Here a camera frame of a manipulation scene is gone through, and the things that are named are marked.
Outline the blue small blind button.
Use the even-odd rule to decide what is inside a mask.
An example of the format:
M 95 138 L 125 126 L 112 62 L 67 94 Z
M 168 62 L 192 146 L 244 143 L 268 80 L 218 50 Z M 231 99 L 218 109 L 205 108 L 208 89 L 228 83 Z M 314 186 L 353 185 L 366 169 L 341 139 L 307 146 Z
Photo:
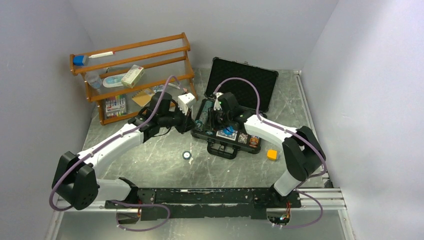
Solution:
M 226 135 L 232 135 L 234 132 L 233 131 L 231 131 L 230 129 L 228 129 L 228 128 L 225 128 L 224 130 L 223 130 L 223 133 L 224 134 L 226 134 Z

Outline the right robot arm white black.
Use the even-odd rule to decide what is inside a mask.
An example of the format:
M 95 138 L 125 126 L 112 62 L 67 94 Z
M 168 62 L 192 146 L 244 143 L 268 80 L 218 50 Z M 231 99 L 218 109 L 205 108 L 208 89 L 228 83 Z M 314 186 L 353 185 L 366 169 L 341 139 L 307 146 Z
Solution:
M 211 121 L 217 130 L 232 127 L 236 131 L 265 140 L 282 151 L 286 170 L 272 185 L 273 191 L 269 197 L 275 207 L 282 207 L 287 203 L 289 194 L 312 177 L 326 161 L 311 128 L 287 127 L 270 121 L 258 112 L 242 108 L 230 92 L 215 94 Z

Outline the black poker set case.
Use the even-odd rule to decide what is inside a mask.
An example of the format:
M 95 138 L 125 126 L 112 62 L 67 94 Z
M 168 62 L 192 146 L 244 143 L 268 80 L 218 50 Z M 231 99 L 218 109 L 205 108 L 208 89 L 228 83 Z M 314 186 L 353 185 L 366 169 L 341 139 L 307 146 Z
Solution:
M 205 99 L 201 102 L 194 122 L 196 123 L 198 121 L 206 101 L 211 101 L 214 105 L 214 93 L 217 92 L 232 93 L 241 106 L 252 110 L 254 113 L 259 112 L 265 116 L 270 108 L 272 94 L 278 78 L 279 73 L 276 70 L 220 57 L 213 58 L 207 86 L 204 91 Z M 251 147 L 249 146 L 251 135 L 247 134 L 247 144 L 241 144 L 238 142 L 238 137 L 243 132 L 234 130 L 231 126 L 227 128 L 233 132 L 237 132 L 235 141 L 217 137 L 217 131 L 212 130 L 210 124 L 210 112 L 212 109 L 213 106 L 209 109 L 208 120 L 202 131 L 196 130 L 196 126 L 191 130 L 191 135 L 194 138 L 207 141 L 207 151 L 209 154 L 232 160 L 237 156 L 239 151 L 250 154 L 258 154 L 261 151 L 261 139 L 258 147 Z M 215 135 L 207 135 L 205 131 L 214 131 Z

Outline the white dealer button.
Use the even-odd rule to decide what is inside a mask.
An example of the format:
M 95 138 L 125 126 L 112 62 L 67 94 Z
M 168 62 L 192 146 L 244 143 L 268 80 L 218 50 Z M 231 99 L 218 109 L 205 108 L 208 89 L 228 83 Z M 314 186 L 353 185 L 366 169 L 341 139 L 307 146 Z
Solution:
M 279 153 L 277 150 L 269 149 L 266 153 L 266 157 L 270 161 L 276 161 L 279 157 Z

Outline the white pink pen lower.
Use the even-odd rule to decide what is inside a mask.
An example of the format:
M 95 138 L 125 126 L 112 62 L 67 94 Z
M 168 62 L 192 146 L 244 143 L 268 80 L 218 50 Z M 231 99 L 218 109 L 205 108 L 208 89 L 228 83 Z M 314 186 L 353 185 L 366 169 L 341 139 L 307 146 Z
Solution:
M 167 86 L 168 86 L 168 87 L 175 88 L 175 89 L 178 89 L 178 90 L 181 90 L 181 91 L 182 91 L 182 92 L 184 92 L 184 93 L 187 93 L 187 92 L 188 92 L 188 90 L 187 90 L 186 88 L 184 88 L 184 87 L 182 87 L 182 86 L 180 86 L 180 85 L 178 85 L 178 84 L 169 83 Z

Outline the yellow notepad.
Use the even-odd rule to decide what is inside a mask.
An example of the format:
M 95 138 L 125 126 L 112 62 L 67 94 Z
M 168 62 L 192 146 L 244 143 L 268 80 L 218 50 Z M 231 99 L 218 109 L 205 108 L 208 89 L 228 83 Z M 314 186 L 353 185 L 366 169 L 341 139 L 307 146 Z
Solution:
M 144 107 L 151 101 L 154 95 L 155 92 L 153 90 L 151 90 L 150 88 L 145 88 L 136 93 L 132 97 L 132 100 L 140 107 Z

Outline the cleaning gel jar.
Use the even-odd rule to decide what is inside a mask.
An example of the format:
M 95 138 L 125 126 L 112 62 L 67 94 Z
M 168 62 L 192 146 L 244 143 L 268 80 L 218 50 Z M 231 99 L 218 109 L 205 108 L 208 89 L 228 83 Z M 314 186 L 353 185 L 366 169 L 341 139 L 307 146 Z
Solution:
M 154 91 L 154 93 L 163 92 L 165 90 L 165 85 L 164 84 L 156 85 L 152 88 L 152 90 Z

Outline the green orange chip row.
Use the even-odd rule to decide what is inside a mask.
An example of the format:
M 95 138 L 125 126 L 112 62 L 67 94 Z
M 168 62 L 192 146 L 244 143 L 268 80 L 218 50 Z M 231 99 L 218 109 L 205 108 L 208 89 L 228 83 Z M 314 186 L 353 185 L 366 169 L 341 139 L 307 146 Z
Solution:
M 237 141 L 241 144 L 247 144 L 249 136 L 245 133 L 240 133 Z

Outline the green chip stack row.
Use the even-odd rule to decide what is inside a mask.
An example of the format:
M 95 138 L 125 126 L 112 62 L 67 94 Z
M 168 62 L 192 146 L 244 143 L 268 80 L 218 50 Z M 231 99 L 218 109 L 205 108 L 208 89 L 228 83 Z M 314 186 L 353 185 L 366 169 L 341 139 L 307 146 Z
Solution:
M 203 106 L 203 108 L 202 108 L 202 110 L 201 110 L 201 113 L 200 113 L 200 117 L 199 117 L 199 119 L 198 119 L 198 121 L 201 121 L 202 123 L 203 123 L 203 127 L 205 126 L 205 124 L 207 123 L 207 121 L 208 121 L 208 117 L 209 117 L 209 110 L 210 110 L 210 108 L 213 106 L 213 102 L 212 101 L 210 101 L 210 100 L 207 100 L 205 103 L 204 103 L 204 106 Z

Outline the blue white eraser block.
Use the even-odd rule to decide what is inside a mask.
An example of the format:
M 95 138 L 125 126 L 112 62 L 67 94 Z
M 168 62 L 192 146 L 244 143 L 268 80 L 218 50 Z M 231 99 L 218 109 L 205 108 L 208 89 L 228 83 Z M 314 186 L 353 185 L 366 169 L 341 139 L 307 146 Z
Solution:
M 75 55 L 72 59 L 72 63 L 75 66 L 86 66 L 88 64 L 89 57 L 87 55 Z

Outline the marker pen set pack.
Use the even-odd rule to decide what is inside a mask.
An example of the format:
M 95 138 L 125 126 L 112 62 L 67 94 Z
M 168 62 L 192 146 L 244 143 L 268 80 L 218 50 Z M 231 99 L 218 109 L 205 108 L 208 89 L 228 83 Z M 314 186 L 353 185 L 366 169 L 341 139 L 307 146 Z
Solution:
M 121 117 L 127 113 L 127 98 L 125 94 L 116 95 L 104 100 L 104 116 L 106 119 Z

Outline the oval light blue dish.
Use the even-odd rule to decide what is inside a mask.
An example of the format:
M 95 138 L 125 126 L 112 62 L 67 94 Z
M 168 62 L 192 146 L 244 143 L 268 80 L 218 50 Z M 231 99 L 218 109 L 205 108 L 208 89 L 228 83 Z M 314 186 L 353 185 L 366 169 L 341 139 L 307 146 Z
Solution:
M 116 88 L 116 87 L 123 87 L 122 79 L 125 76 L 125 73 L 116 74 L 112 76 L 108 76 L 103 79 L 102 85 L 105 88 Z

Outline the white green carton box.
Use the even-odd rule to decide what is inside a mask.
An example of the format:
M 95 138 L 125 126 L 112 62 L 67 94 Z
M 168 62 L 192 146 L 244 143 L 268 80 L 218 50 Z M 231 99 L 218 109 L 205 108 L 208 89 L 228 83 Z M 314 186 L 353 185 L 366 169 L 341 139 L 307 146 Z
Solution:
M 139 65 L 133 65 L 122 78 L 121 82 L 124 87 L 133 88 L 144 75 L 145 69 Z

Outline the white red pen top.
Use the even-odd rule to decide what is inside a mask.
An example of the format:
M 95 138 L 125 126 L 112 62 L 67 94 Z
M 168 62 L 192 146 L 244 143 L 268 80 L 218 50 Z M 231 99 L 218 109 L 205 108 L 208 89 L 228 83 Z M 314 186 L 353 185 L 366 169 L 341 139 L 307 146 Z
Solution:
M 115 54 L 114 51 L 107 51 L 107 52 L 92 54 L 92 55 L 89 56 L 89 58 L 90 59 L 96 59 L 96 58 L 111 56 L 111 55 L 114 55 L 114 54 Z

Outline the blue playing card deck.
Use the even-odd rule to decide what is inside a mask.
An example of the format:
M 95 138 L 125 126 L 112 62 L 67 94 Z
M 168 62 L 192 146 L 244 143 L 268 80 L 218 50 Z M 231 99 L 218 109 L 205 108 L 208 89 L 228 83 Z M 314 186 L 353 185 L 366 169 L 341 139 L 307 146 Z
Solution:
M 218 138 L 223 138 L 226 140 L 230 140 L 230 141 L 235 141 L 237 138 L 237 131 L 236 132 L 231 132 L 231 131 L 227 131 L 227 130 L 219 130 L 216 132 L 216 136 Z

